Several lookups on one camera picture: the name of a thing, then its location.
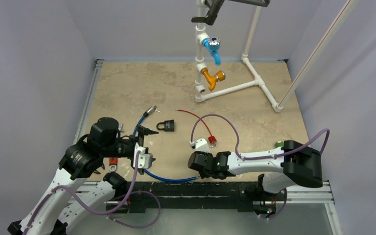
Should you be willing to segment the black padlock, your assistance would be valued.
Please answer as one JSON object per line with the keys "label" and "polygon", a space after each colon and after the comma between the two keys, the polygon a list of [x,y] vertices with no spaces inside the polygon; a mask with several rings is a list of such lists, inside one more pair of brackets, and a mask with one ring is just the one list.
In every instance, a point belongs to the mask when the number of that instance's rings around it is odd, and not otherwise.
{"label": "black padlock", "polygon": [[175,120],[165,120],[163,122],[159,122],[156,125],[157,130],[165,131],[165,132],[174,132],[175,131]]}

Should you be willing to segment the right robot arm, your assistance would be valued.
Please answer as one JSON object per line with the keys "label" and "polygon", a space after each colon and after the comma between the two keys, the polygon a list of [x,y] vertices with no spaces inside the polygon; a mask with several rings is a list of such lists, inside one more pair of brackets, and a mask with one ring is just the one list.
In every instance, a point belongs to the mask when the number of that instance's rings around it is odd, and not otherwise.
{"label": "right robot arm", "polygon": [[289,186],[320,188],[323,185],[321,152],[293,140],[274,149],[240,153],[225,151],[212,155],[209,147],[197,141],[188,160],[188,168],[202,179],[224,180],[245,173],[259,172],[256,195],[267,199]]}

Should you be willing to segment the green object at right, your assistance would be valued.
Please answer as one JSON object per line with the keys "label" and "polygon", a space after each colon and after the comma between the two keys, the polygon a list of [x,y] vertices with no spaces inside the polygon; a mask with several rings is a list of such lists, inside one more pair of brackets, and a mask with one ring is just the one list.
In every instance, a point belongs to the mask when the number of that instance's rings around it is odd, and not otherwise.
{"label": "green object at right", "polygon": [[278,147],[284,147],[284,141],[278,141],[275,143],[275,147],[278,148]]}

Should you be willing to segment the orange faucet valve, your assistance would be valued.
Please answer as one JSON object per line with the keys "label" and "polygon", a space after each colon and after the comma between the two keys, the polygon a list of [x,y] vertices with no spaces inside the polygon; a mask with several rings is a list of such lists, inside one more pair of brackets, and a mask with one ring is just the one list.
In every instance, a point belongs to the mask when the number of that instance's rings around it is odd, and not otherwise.
{"label": "orange faucet valve", "polygon": [[209,84],[209,91],[212,92],[217,82],[224,81],[226,79],[226,75],[223,71],[218,71],[215,75],[211,76],[208,72],[207,68],[201,69],[200,73],[205,77],[207,83]]}

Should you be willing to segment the blue faucet valve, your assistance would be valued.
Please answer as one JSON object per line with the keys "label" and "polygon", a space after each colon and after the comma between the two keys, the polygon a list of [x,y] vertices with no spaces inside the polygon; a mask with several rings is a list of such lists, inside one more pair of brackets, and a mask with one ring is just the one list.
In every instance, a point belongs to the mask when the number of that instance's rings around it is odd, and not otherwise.
{"label": "blue faucet valve", "polygon": [[220,49],[220,38],[218,37],[212,37],[212,38],[206,38],[202,41],[202,45],[208,50],[212,58],[214,59],[214,63],[217,66],[221,65],[221,57],[219,54]]}

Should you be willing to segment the white diagonal pole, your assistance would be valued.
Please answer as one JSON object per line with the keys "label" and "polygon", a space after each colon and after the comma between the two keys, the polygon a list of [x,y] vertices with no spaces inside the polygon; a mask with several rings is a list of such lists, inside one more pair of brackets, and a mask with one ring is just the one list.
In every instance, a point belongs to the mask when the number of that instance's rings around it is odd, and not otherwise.
{"label": "white diagonal pole", "polygon": [[356,5],[359,3],[358,0],[347,0],[342,8],[339,10],[333,21],[330,23],[327,30],[324,32],[323,36],[317,43],[317,45],[314,47],[304,64],[301,66],[299,71],[292,76],[292,83],[281,98],[280,102],[274,107],[274,110],[276,112],[281,112],[284,109],[284,106],[288,102],[288,100],[291,98],[291,96],[295,93],[295,90],[299,86],[299,84],[302,82],[304,77],[307,75],[309,70],[312,68],[318,57],[321,55],[321,53],[325,50],[326,46],[329,44],[331,39],[335,36],[338,29],[341,27],[343,22],[347,19],[349,14],[353,11],[353,9],[356,7]]}

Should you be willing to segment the red handled adjustable wrench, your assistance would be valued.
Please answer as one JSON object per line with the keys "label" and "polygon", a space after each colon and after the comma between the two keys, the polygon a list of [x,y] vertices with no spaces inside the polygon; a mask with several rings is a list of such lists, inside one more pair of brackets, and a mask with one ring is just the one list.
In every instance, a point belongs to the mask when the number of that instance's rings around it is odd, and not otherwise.
{"label": "red handled adjustable wrench", "polygon": [[[120,132],[123,132],[123,124],[121,122],[118,123],[118,129]],[[109,158],[109,171],[115,172],[118,167],[118,158],[111,157]]]}

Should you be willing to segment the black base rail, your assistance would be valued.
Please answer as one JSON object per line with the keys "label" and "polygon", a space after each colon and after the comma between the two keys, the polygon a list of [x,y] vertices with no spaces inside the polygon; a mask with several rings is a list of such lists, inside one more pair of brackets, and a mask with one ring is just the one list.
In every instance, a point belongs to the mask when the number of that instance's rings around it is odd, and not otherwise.
{"label": "black base rail", "polygon": [[117,213],[144,213],[147,209],[235,210],[273,215],[287,191],[263,191],[258,182],[136,182],[134,194]]}

